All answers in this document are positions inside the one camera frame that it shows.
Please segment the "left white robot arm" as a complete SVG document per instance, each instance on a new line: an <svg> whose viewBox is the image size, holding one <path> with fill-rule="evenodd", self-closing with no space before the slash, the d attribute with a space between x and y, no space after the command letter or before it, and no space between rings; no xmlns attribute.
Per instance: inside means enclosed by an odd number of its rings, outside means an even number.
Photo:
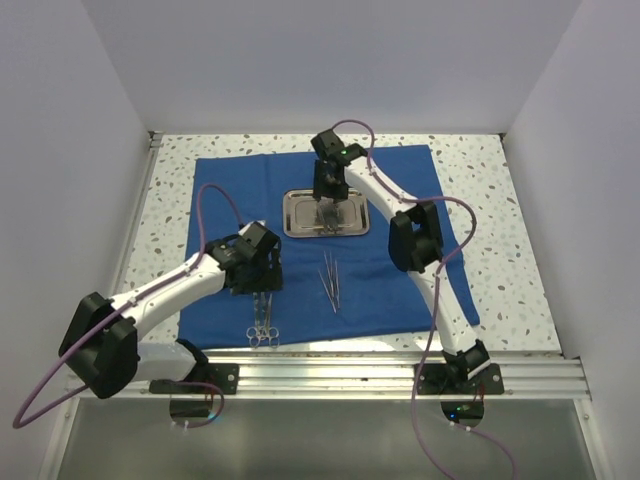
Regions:
<svg viewBox="0 0 640 480"><path fill-rule="evenodd" d="M59 357L100 399L139 381L150 382L153 393L212 394L214 378L197 346L143 339L173 314L225 289L234 295L281 289L280 253L279 238L253 243L232 235L141 288L111 298L91 293L80 301Z"/></svg>

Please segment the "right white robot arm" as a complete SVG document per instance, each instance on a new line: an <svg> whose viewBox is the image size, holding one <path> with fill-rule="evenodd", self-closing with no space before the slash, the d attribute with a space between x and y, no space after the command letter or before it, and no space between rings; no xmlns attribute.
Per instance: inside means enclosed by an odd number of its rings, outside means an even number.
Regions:
<svg viewBox="0 0 640 480"><path fill-rule="evenodd" d="M447 384L457 392L470 391L490 365L490 357L445 272L449 255L436 205L444 198L419 199L402 190L357 143L316 136L311 144L317 155L313 197L340 202L354 189L383 215L389 224L391 261L409 275L431 311L447 365Z"/></svg>

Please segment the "blue surgical cloth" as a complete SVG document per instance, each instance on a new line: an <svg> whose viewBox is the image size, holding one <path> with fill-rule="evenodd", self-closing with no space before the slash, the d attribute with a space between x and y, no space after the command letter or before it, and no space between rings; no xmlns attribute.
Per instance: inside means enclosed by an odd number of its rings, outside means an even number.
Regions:
<svg viewBox="0 0 640 480"><path fill-rule="evenodd" d="M262 154L196 161L192 207L202 185L221 186L245 221L264 220L282 241L283 289L272 299L272 325L281 345L425 331L431 313L407 273L388 253L389 225L368 203L368 233L351 237L294 239L283 232L285 193L311 186L313 152ZM373 160L400 188L420 198L442 194L427 145L375 148ZM215 189L202 196L201 214L208 241L238 231L228 201ZM326 290L329 255L338 266L340 309L334 313ZM473 327L480 324L463 254L447 265L452 289ZM253 298L225 289L180 313L179 338L201 349L248 347L247 329L254 325Z"/></svg>

